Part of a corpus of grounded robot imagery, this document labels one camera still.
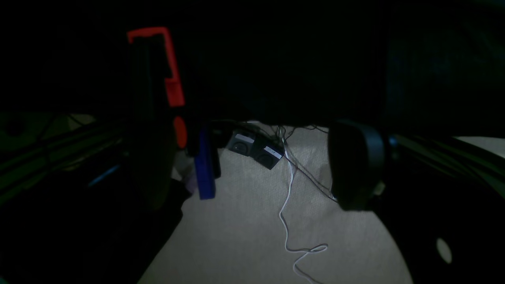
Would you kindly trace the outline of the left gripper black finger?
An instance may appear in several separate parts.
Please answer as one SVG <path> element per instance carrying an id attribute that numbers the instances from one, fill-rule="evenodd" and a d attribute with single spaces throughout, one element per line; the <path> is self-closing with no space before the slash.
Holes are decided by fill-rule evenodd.
<path id="1" fill-rule="evenodd" d="M 368 211 L 397 160 L 397 139 L 370 125 L 340 120 L 329 128 L 328 159 L 331 194 L 341 209 Z"/>

